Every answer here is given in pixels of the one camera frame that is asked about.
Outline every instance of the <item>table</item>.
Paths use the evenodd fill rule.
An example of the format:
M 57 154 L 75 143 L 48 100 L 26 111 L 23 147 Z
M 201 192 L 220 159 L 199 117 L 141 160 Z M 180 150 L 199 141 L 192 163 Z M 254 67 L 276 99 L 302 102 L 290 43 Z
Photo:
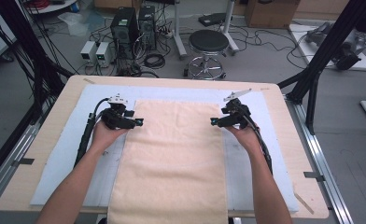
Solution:
M 64 4 L 60 5 L 49 5 L 43 9 L 28 9 L 32 14 L 42 14 L 42 13 L 48 13 L 56 10 L 60 10 L 65 7 L 70 7 L 73 4 L 76 4 L 77 0 L 66 0 Z
M 120 86 L 169 87 L 219 90 L 261 91 L 266 100 L 275 133 L 279 139 L 282 155 L 293 183 L 294 193 L 299 203 L 299 212 L 292 217 L 326 218 L 327 205 L 314 178 L 306 178 L 303 172 L 312 172 L 302 142 L 293 124 L 280 89 L 275 84 L 206 81 L 187 79 L 163 79 L 141 77 L 91 77 L 73 76 L 67 82 L 60 97 L 51 109 L 35 141 L 25 158 L 35 159 L 32 165 L 20 165 L 12 176 L 0 198 L 3 211 L 39 211 L 30 201 L 40 180 L 42 170 L 50 152 L 55 147 L 63 126 L 73 111 L 81 91 L 86 85 L 104 84 Z M 105 209 L 83 208 L 85 213 L 106 213 Z M 244 211 L 229 211 L 229 217 L 253 217 Z

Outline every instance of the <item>cardboard box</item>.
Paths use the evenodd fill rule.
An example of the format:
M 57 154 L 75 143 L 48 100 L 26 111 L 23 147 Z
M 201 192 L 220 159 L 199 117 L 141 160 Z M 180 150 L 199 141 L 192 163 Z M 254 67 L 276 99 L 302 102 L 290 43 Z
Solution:
M 297 7 L 294 18 L 335 21 L 349 0 L 305 0 Z
M 261 4 L 258 0 L 249 0 L 245 18 L 248 27 L 288 29 L 300 0 L 274 0 Z
M 119 8 L 134 7 L 136 12 L 142 5 L 141 0 L 94 0 L 95 7 L 99 8 Z
M 244 16 L 247 4 L 241 4 L 239 1 L 235 1 L 233 5 L 232 14 L 237 16 Z

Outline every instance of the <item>white board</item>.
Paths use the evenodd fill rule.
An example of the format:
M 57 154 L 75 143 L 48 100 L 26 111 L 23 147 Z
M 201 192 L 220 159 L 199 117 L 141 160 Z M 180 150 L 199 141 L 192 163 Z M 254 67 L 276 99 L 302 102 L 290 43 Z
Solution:
M 296 42 L 299 42 L 300 39 L 307 34 L 307 31 L 314 30 L 316 28 L 317 26 L 306 26 L 297 24 L 291 24 L 289 27 Z M 302 55 L 305 56 L 305 61 L 307 63 L 310 63 L 312 58 L 314 58 L 315 53 L 317 52 L 318 46 L 315 43 L 307 43 L 304 39 L 302 39 L 302 41 L 299 43 L 299 49 Z M 366 71 L 366 56 L 363 53 L 360 53 L 358 57 L 361 58 L 361 61 L 355 63 L 348 70 Z M 326 68 L 337 69 L 332 61 L 328 63 Z
M 100 100 L 119 93 L 121 97 L 124 97 L 129 102 L 127 104 L 127 110 L 134 109 L 136 99 L 216 103 L 220 105 L 221 109 L 226 105 L 223 99 L 230 95 L 232 91 L 88 85 L 81 93 L 75 109 L 63 128 L 57 145 L 49 156 L 35 195 L 31 200 L 31 205 L 44 205 L 51 193 L 72 171 L 87 118 Z M 260 91 L 253 91 L 240 97 L 240 100 L 249 107 L 252 113 L 251 117 L 261 127 L 262 137 L 269 148 L 273 160 L 274 179 L 287 202 L 289 211 L 297 212 L 299 207 L 293 194 L 292 184 L 262 93 Z M 109 107 L 108 103 L 101 104 L 98 113 L 107 107 Z M 223 129 L 223 136 L 228 208 L 229 210 L 253 211 L 251 169 L 248 156 L 232 134 Z M 125 136 L 118 139 L 106 150 L 107 153 L 98 161 L 83 206 L 108 206 L 124 141 Z

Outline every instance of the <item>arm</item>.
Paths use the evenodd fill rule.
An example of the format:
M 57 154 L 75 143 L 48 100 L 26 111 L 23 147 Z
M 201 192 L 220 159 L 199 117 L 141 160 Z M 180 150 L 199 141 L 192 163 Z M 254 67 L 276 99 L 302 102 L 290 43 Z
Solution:
M 92 143 L 84 157 L 49 197 L 36 223 L 74 223 L 84 202 L 96 163 L 120 135 L 128 130 L 109 130 L 100 121 L 94 129 Z
M 292 223 L 289 210 L 261 151 L 254 131 L 226 127 L 246 150 L 252 168 L 253 203 L 258 223 Z

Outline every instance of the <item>fabric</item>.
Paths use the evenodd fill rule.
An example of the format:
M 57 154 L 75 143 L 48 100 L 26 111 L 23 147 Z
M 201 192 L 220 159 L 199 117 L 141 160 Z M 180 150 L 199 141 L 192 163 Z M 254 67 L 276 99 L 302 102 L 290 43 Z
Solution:
M 138 100 L 108 207 L 115 223 L 228 223 L 216 104 Z

